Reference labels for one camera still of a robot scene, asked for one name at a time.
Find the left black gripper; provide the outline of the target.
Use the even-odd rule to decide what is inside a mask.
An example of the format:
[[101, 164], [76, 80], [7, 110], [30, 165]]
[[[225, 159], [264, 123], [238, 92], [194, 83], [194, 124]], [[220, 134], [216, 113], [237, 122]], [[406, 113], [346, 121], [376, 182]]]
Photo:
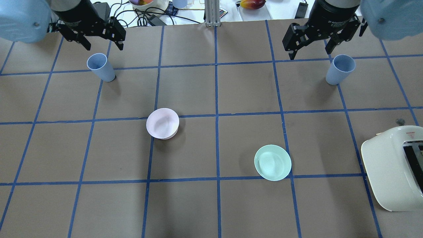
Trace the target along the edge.
[[91, 50], [87, 36], [98, 36], [113, 41], [119, 50], [123, 50], [126, 31], [114, 16], [103, 20], [93, 10], [52, 11], [58, 19], [54, 20], [53, 30], [60, 32], [68, 41], [75, 41], [86, 50]]

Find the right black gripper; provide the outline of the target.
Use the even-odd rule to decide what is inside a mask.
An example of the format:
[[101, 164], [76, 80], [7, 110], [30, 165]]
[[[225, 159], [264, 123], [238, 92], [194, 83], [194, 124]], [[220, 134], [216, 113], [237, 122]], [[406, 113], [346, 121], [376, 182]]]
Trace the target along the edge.
[[290, 60], [295, 59], [301, 48], [316, 41], [328, 40], [325, 47], [328, 55], [342, 42], [350, 42], [362, 24], [356, 12], [357, 9], [312, 9], [304, 24], [291, 23], [282, 39]]

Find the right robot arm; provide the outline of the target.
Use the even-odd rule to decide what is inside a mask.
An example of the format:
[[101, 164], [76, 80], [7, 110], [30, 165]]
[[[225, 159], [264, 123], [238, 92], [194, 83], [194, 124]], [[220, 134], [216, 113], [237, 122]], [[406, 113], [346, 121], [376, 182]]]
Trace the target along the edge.
[[316, 0], [304, 25], [291, 23], [282, 40], [291, 60], [301, 48], [328, 39], [331, 54], [357, 30], [370, 29], [378, 39], [396, 41], [423, 31], [421, 0]]

